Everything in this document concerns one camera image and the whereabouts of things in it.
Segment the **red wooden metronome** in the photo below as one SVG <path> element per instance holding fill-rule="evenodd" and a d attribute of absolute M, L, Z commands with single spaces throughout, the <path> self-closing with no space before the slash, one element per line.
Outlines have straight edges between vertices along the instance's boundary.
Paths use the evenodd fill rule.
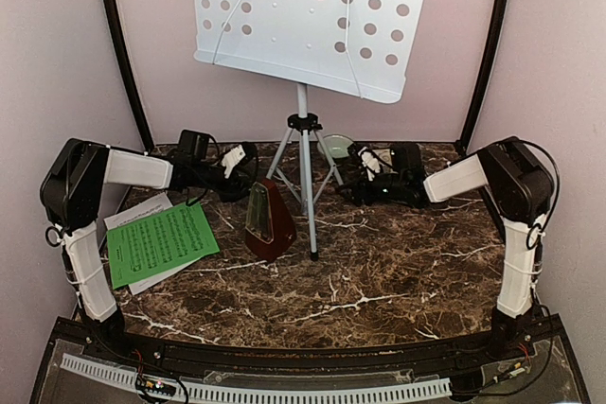
<path fill-rule="evenodd" d="M 263 178 L 251 187 L 245 245 L 258 258 L 276 261 L 296 240 L 294 219 L 276 183 Z"/>

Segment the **light blue music stand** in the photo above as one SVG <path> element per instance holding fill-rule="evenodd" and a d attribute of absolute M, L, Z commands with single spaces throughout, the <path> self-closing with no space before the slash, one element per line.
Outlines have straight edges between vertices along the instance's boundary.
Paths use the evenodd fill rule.
<path fill-rule="evenodd" d="M 310 87 L 400 101 L 423 0 L 195 0 L 197 61 Z"/>

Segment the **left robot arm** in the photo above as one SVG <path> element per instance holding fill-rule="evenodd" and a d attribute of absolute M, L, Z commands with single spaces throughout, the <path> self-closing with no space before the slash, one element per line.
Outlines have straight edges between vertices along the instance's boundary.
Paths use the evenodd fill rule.
<path fill-rule="evenodd" d="M 97 219 L 107 184 L 156 190 L 201 188 L 223 202 L 246 197 L 255 181 L 244 167 L 258 161 L 258 149 L 239 143 L 210 163 L 195 145 L 181 142 L 165 158 L 72 138 L 45 176 L 40 200 L 50 222 L 46 242 L 62 250 L 66 278 L 83 320 L 107 325 L 123 319 L 100 259 Z"/>

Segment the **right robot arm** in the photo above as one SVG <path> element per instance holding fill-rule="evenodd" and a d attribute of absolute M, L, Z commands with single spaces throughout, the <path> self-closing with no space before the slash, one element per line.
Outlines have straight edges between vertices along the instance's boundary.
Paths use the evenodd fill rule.
<path fill-rule="evenodd" d="M 543 266 L 542 237 L 560 191 L 558 172 L 548 171 L 533 154 L 534 148 L 511 136 L 427 174 L 415 143 L 392 147 L 388 161 L 366 146 L 352 144 L 348 153 L 360 174 L 338 191 L 356 205 L 401 202 L 425 208 L 478 188 L 488 189 L 503 222 L 506 247 L 494 314 L 509 322 L 533 307 Z"/>

